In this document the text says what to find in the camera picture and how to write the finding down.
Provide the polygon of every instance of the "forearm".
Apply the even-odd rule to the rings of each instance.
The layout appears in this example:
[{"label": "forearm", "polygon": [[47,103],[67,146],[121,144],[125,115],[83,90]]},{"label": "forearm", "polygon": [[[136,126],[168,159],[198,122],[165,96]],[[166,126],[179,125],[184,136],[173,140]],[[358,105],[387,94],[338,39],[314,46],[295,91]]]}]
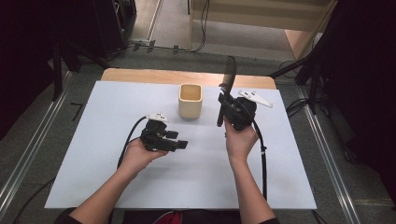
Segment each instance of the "forearm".
[{"label": "forearm", "polygon": [[108,216],[131,180],[131,175],[118,170],[70,216],[84,224],[106,223]]},{"label": "forearm", "polygon": [[232,167],[242,223],[257,224],[275,217],[267,201],[262,197],[248,164],[233,162]]}]

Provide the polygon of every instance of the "white tabletop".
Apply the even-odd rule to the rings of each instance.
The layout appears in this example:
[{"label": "white tabletop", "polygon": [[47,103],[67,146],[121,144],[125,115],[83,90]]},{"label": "white tabletop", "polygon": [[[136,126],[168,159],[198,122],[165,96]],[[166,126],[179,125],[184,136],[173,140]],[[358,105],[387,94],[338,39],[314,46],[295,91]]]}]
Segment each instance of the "white tabletop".
[{"label": "white tabletop", "polygon": [[[46,208],[80,205],[115,171],[129,131],[143,116],[162,112],[167,131],[179,132],[186,149],[170,152],[144,169],[124,191],[116,207],[132,209],[237,209],[233,173],[225,149],[224,127],[217,127],[217,87],[204,86],[201,117],[177,113],[178,85],[98,81],[64,157]],[[234,88],[232,96],[239,90]],[[273,209],[316,209],[290,123],[277,90],[256,89],[273,108],[258,105],[256,121],[268,147],[268,203]],[[141,134],[146,120],[133,137]],[[248,157],[262,186],[260,142]]]}]

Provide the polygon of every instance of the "person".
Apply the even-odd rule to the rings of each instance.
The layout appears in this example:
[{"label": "person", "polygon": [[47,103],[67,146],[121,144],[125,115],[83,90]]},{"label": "person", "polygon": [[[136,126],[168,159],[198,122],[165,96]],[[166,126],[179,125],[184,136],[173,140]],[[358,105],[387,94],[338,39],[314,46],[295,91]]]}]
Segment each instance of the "person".
[{"label": "person", "polygon": [[[226,148],[233,170],[239,213],[244,224],[276,224],[276,216],[257,186],[248,167],[248,154],[258,140],[250,126],[236,131],[230,121],[224,118]],[[120,168],[90,198],[74,209],[68,216],[58,217],[56,224],[106,223],[117,200],[129,183],[152,161],[165,156],[167,152],[148,151],[140,139],[132,141],[125,152]]]}]

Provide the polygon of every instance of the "beige cup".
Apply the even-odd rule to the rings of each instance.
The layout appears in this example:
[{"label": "beige cup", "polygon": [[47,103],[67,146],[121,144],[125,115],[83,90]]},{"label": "beige cup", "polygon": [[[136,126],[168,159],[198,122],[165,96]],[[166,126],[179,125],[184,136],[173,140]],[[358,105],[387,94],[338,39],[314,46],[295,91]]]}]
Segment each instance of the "beige cup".
[{"label": "beige cup", "polygon": [[198,119],[202,109],[202,86],[181,84],[178,92],[178,114],[183,119]]}]

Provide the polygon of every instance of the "hand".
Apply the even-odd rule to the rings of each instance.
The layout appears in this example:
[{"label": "hand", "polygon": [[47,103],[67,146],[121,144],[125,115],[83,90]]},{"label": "hand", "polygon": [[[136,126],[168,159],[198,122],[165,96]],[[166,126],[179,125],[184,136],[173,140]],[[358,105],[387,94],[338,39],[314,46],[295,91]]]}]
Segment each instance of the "hand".
[{"label": "hand", "polygon": [[140,139],[135,139],[129,143],[119,170],[126,172],[127,175],[134,179],[152,161],[165,156],[167,153],[167,151],[160,150],[148,151]]},{"label": "hand", "polygon": [[248,160],[248,154],[259,139],[259,136],[251,126],[246,127],[242,131],[236,131],[231,122],[225,117],[224,126],[226,132],[225,143],[231,166],[235,163],[246,163]]}]

